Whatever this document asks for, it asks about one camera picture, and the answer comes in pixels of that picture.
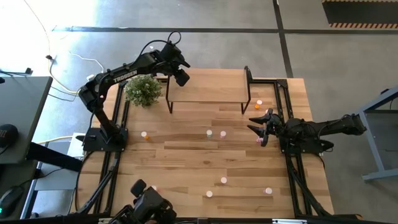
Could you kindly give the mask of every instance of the wood plank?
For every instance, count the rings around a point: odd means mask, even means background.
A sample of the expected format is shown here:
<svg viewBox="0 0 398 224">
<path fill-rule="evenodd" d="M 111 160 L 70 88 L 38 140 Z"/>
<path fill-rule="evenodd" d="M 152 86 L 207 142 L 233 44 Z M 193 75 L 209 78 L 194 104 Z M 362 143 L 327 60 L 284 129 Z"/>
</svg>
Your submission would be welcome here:
<svg viewBox="0 0 398 224">
<path fill-rule="evenodd" d="M 288 84 L 294 116 L 311 121 L 304 80 L 291 78 Z M 109 117 L 117 90 L 113 86 L 105 102 Z M 245 114 L 234 103 L 174 103 L 170 114 L 164 96 L 150 108 L 131 105 L 127 119 L 129 138 L 121 156 L 111 214 L 132 203 L 130 188 L 136 180 L 143 179 L 171 201 L 179 217 L 292 218 L 289 180 L 279 140 L 270 136 L 267 147 L 260 147 L 256 135 L 246 127 L 256 125 L 248 118 L 262 116 L 268 108 L 276 110 L 273 86 L 252 84 L 251 95 Z M 287 117 L 283 94 L 281 97 Z M 254 108 L 257 100 L 263 101 L 259 110 Z M 207 129 L 213 130 L 210 139 Z M 220 139 L 222 130 L 227 132 L 225 139 Z M 141 137 L 142 131 L 148 132 L 148 140 Z M 103 155 L 93 153 L 83 167 L 78 187 L 80 206 L 98 185 Z M 333 213 L 322 162 L 314 155 L 304 154 L 303 164 L 308 188 Z M 226 184 L 221 183 L 222 177 L 227 178 Z M 267 187 L 272 188 L 271 195 L 264 194 Z M 212 198 L 205 196 L 208 190 L 213 192 Z M 301 191 L 297 194 L 303 205 Z M 102 208 L 107 196 L 105 193 Z"/>
<path fill-rule="evenodd" d="M 245 103 L 249 100 L 243 69 L 189 68 L 185 72 L 190 80 L 184 86 L 170 82 L 170 102 Z"/>
</svg>

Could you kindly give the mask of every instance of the black desk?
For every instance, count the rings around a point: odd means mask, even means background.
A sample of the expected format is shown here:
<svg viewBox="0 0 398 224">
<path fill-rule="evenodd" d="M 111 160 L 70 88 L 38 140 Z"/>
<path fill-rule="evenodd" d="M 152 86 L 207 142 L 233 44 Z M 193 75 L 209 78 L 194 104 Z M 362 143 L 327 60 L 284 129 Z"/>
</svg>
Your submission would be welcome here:
<svg viewBox="0 0 398 224">
<path fill-rule="evenodd" d="M 0 156 L 0 164 L 25 160 L 30 142 L 50 91 L 51 77 L 3 77 L 0 84 L 0 125 L 12 124 L 18 141 Z"/>
<path fill-rule="evenodd" d="M 19 137 L 13 146 L 0 155 L 0 196 L 12 186 L 34 178 L 37 161 L 79 171 L 80 160 L 31 142 L 52 78 L 2 78 L 5 82 L 0 84 L 0 124 L 13 124 L 18 129 Z M 30 185 L 31 182 L 28 182 L 23 186 L 24 194 L 14 213 L 6 220 L 20 219 Z"/>
</svg>

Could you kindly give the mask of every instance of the concrete floor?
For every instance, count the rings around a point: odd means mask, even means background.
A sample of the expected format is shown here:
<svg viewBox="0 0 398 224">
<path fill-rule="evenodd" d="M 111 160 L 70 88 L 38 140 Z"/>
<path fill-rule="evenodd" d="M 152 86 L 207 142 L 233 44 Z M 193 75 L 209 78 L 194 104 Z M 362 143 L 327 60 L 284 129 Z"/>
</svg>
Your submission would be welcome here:
<svg viewBox="0 0 398 224">
<path fill-rule="evenodd" d="M 47 30 L 55 26 L 276 28 L 271 0 L 28 2 Z M 279 0 L 279 5 L 286 29 L 329 29 L 318 0 Z M 22 1 L 1 1 L 0 21 L 2 30 L 8 31 L 0 42 L 0 68 L 32 67 L 34 75 L 47 75 L 47 41 L 26 5 Z M 68 55 L 68 51 L 115 68 L 133 61 L 146 42 L 167 35 L 49 32 L 52 55 L 58 55 L 53 74 L 76 90 L 86 82 L 86 76 L 101 69 L 94 62 Z M 293 75 L 305 79 L 315 121 L 354 113 L 398 83 L 396 35 L 287 35 L 286 39 Z M 286 77 L 277 34 L 183 33 L 179 48 L 193 67 L 249 65 L 255 77 Z M 67 97 L 53 90 L 51 93 Z M 398 101 L 392 107 L 398 108 Z M 71 103 L 48 97 L 34 140 L 85 132 L 89 117 L 79 99 Z M 325 139 L 335 143 L 334 152 L 325 155 L 335 212 L 398 222 L 398 178 L 368 184 L 362 181 L 362 174 L 376 171 L 366 138 L 339 134 Z M 398 153 L 393 152 L 391 157 L 398 161 Z M 43 201 L 54 195 L 69 200 L 65 192 L 41 194 L 35 211 L 43 215 L 64 211 L 56 206 L 45 210 Z"/>
</svg>

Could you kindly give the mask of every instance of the potted plant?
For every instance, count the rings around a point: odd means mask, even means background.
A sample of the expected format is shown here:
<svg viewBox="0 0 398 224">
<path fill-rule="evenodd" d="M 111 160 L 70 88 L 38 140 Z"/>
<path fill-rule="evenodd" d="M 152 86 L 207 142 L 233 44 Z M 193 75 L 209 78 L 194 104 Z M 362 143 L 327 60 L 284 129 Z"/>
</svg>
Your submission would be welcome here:
<svg viewBox="0 0 398 224">
<path fill-rule="evenodd" d="M 138 75 L 129 80 L 124 87 L 126 99 L 136 106 L 147 107 L 158 103 L 162 94 L 160 83 L 152 75 Z"/>
</svg>

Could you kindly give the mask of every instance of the small cup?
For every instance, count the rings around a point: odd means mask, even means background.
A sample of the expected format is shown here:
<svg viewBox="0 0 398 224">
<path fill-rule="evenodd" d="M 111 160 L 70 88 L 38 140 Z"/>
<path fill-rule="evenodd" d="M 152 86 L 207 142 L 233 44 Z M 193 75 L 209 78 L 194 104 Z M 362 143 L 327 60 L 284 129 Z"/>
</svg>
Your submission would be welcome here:
<svg viewBox="0 0 398 224">
<path fill-rule="evenodd" d="M 209 129 L 206 131 L 206 134 L 207 134 L 207 138 L 211 138 L 213 135 L 213 131 Z"/>
<path fill-rule="evenodd" d="M 264 193 L 266 193 L 266 194 L 272 194 L 272 189 L 271 189 L 270 187 L 267 187 L 267 188 L 264 190 Z"/>
<path fill-rule="evenodd" d="M 226 181 L 227 181 L 227 180 L 226 180 L 226 177 L 222 177 L 222 178 L 221 178 L 221 183 L 226 184 Z"/>
<path fill-rule="evenodd" d="M 256 110 L 260 109 L 260 105 L 262 105 L 262 101 L 261 100 L 257 100 L 256 105 L 254 105 L 254 108 Z"/>
<path fill-rule="evenodd" d="M 221 139 L 224 139 L 225 136 L 226 136 L 226 132 L 225 131 L 220 132 L 220 138 Z"/>
<path fill-rule="evenodd" d="M 145 140 L 148 140 L 148 139 L 149 139 L 149 136 L 148 136 L 148 134 L 147 134 L 146 131 L 141 132 L 141 136 L 142 136 Z"/>
<path fill-rule="evenodd" d="M 210 190 L 208 190 L 208 191 L 206 192 L 206 196 L 207 196 L 207 197 L 212 197 L 212 196 L 213 196 L 213 193 L 212 193 Z"/>
</svg>

